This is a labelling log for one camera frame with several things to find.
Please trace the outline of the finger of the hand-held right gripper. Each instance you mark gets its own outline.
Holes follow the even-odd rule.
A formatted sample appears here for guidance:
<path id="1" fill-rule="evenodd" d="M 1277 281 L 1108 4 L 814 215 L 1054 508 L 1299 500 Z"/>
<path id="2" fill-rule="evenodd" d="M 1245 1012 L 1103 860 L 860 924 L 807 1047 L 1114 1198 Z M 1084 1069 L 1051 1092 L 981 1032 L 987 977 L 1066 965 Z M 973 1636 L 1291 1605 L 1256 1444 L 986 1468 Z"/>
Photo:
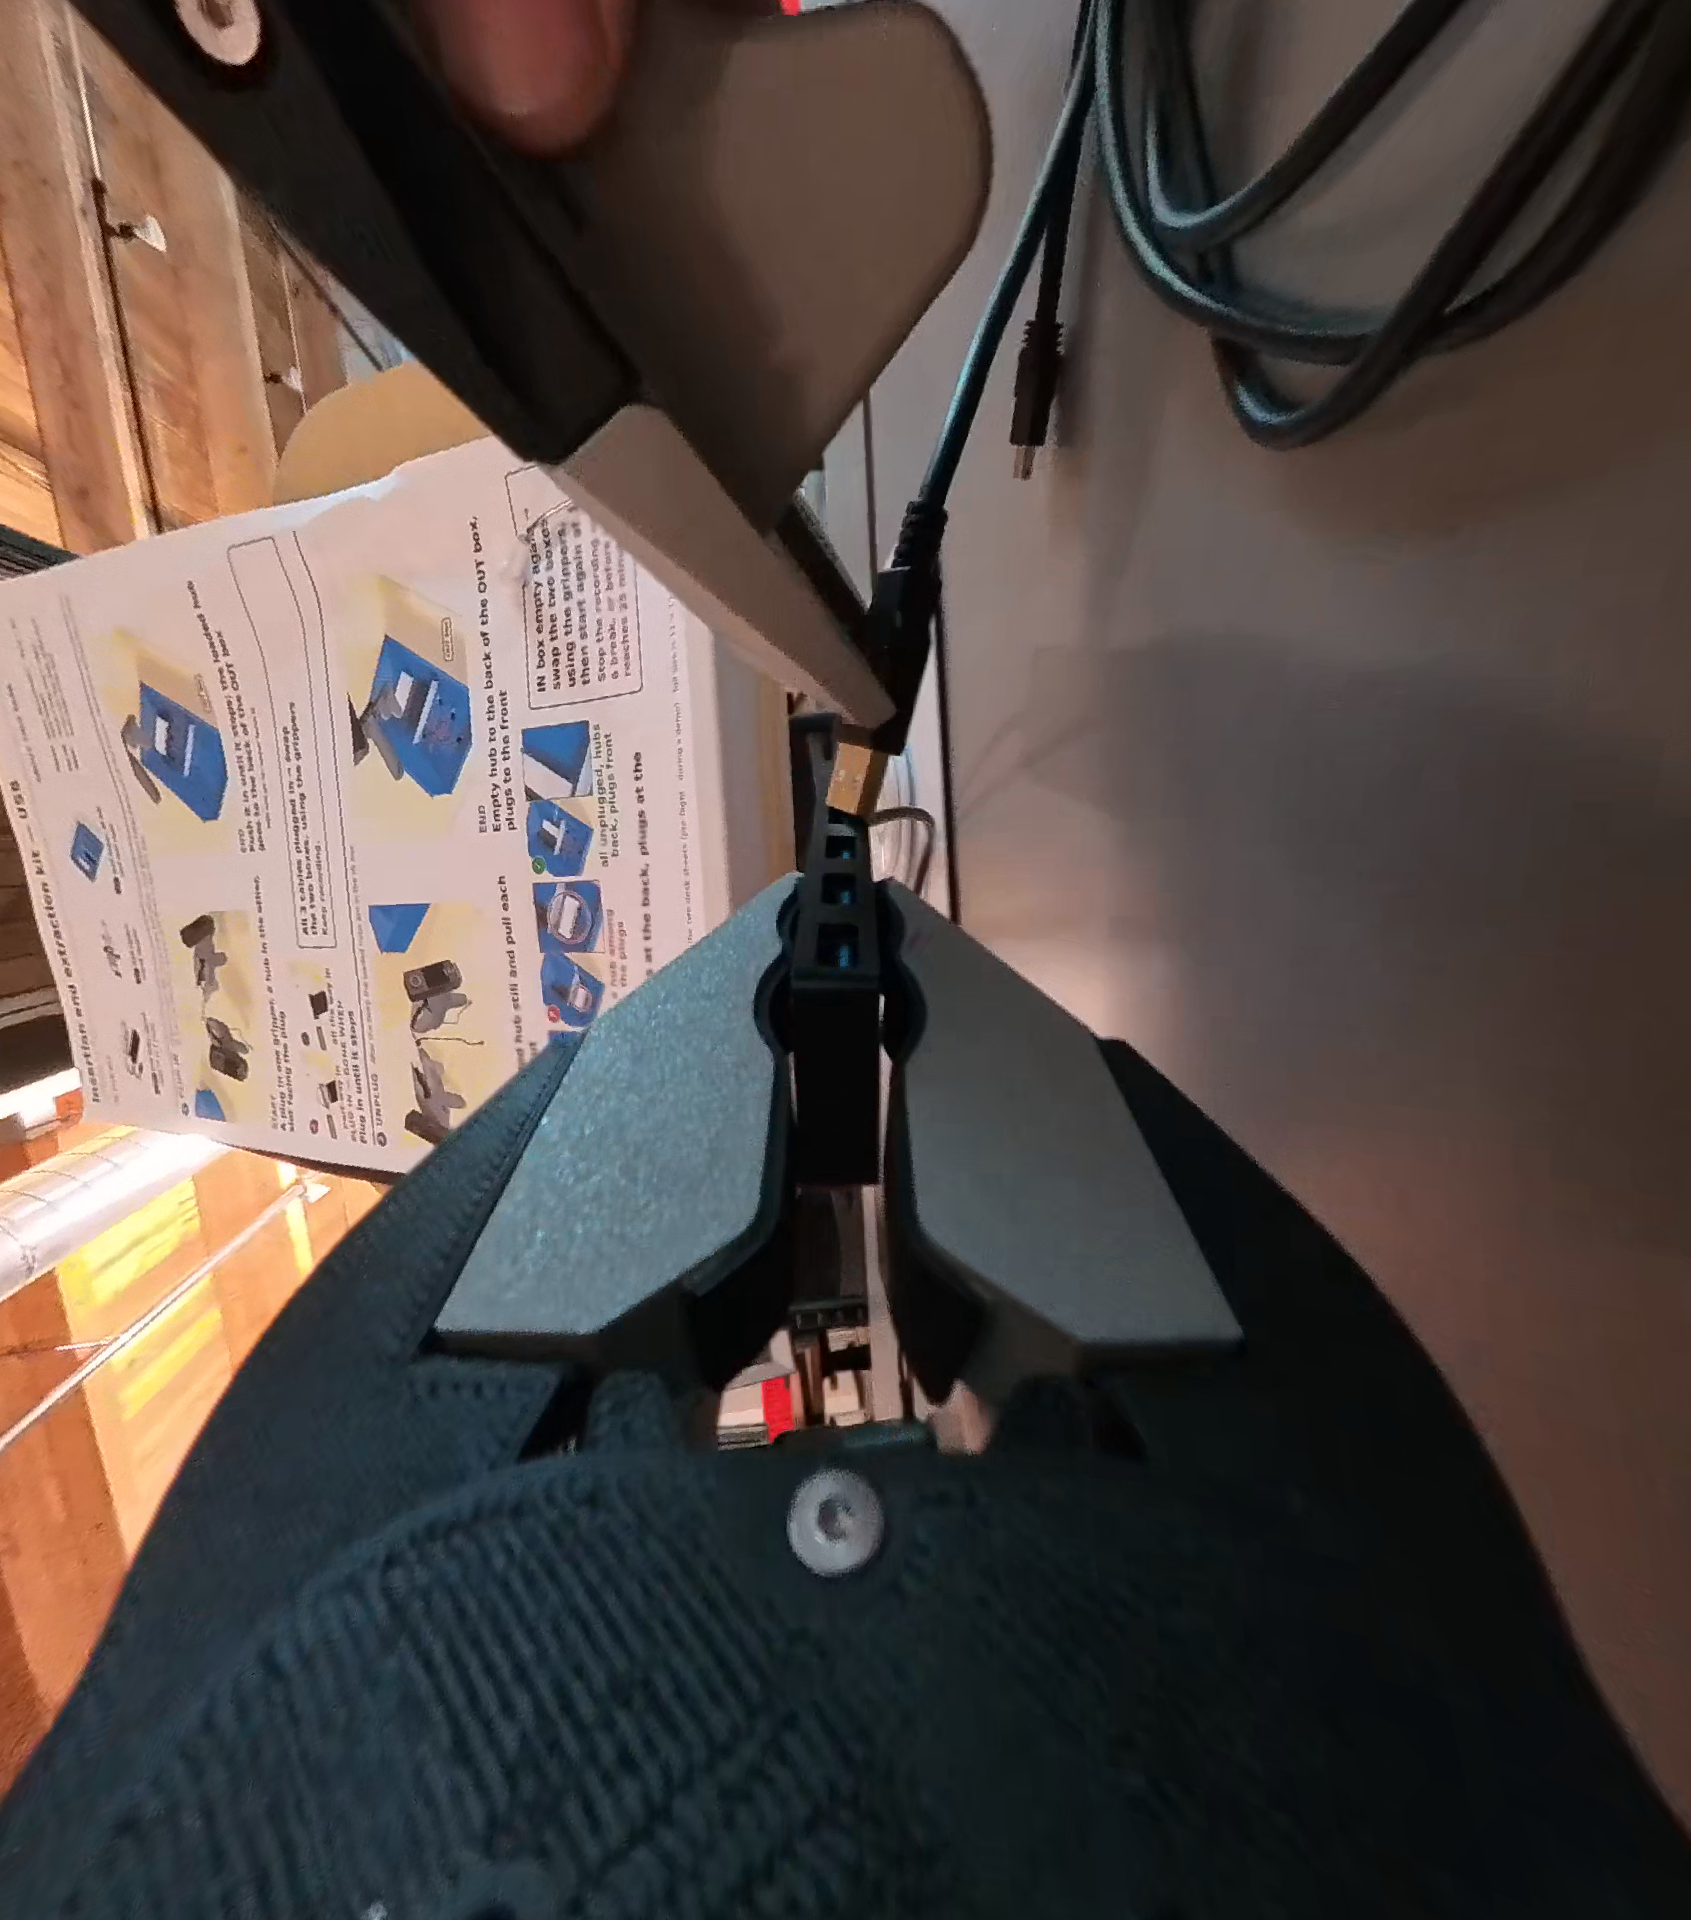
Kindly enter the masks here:
<path id="1" fill-rule="evenodd" d="M 859 729 L 897 712 L 870 613 L 800 497 L 754 527 L 656 409 L 621 409 L 552 471 L 625 551 L 758 671 Z"/>

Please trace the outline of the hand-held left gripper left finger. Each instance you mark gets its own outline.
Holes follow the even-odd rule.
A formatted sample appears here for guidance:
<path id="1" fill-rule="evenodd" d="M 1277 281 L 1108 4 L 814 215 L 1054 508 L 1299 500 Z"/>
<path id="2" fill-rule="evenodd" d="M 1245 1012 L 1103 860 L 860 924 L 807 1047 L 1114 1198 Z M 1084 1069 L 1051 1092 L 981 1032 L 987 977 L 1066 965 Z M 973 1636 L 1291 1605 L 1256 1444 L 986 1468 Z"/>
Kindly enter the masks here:
<path id="1" fill-rule="evenodd" d="M 432 1334 L 522 1363 L 754 1363 L 790 1298 L 793 1101 L 770 1006 L 789 874 L 605 1012 Z"/>

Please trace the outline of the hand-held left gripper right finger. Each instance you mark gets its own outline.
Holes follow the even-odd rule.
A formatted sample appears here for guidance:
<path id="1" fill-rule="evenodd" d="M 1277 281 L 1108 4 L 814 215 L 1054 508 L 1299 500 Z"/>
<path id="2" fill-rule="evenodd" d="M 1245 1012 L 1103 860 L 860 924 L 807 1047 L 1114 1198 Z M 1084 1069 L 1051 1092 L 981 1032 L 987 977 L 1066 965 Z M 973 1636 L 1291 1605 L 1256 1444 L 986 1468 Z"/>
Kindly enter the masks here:
<path id="1" fill-rule="evenodd" d="M 884 893 L 889 1318 L 926 1397 L 1010 1397 L 1240 1342 L 1097 1037 Z"/>

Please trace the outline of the black usb hub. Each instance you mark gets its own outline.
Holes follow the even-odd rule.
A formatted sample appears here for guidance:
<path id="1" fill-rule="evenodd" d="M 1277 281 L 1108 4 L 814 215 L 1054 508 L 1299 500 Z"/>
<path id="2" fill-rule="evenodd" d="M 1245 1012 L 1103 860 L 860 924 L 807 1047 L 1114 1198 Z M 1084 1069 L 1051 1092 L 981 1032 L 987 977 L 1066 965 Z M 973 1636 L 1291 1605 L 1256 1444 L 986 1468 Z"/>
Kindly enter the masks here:
<path id="1" fill-rule="evenodd" d="M 803 1190 L 879 1178 L 879 905 L 868 825 L 829 804 L 837 721 L 793 722 L 809 788 L 787 924 L 783 1044 L 793 1092 L 793 1169 Z"/>

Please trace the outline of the person's right hand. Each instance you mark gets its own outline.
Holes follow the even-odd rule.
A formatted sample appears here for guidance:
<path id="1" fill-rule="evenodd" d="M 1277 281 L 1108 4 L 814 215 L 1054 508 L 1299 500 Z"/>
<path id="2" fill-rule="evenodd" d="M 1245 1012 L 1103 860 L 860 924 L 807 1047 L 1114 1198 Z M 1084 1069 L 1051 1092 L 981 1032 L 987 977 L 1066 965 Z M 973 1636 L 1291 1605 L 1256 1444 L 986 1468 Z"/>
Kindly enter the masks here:
<path id="1" fill-rule="evenodd" d="M 609 117 L 636 4 L 426 4 L 453 96 L 526 154 L 565 154 Z"/>

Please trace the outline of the printed instruction sheet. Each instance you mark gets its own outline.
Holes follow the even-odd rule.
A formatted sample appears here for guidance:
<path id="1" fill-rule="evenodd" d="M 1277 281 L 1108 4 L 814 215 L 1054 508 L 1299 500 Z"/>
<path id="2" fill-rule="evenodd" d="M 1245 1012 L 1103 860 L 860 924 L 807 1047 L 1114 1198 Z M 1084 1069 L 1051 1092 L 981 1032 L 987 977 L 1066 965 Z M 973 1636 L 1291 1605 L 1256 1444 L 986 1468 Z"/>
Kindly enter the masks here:
<path id="1" fill-rule="evenodd" d="M 88 1114 L 398 1172 L 731 912 L 711 637 L 494 440 L 0 582 Z"/>

